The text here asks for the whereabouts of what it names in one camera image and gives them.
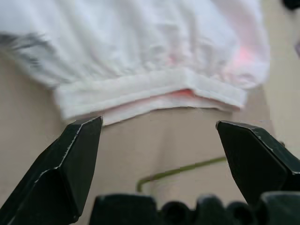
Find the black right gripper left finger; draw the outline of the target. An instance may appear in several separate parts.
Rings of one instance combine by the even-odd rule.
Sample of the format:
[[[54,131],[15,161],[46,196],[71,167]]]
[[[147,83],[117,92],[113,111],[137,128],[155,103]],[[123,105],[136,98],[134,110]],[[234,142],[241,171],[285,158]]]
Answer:
[[[102,118],[77,120],[34,161],[0,209],[2,225],[70,225],[83,213]]]

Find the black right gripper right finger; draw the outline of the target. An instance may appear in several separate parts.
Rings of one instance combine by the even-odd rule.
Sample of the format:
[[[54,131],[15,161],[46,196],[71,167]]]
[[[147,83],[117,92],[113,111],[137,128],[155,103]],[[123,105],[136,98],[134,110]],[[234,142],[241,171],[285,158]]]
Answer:
[[[265,129],[222,120],[216,129],[232,177],[249,205],[265,192],[299,191],[299,159]]]

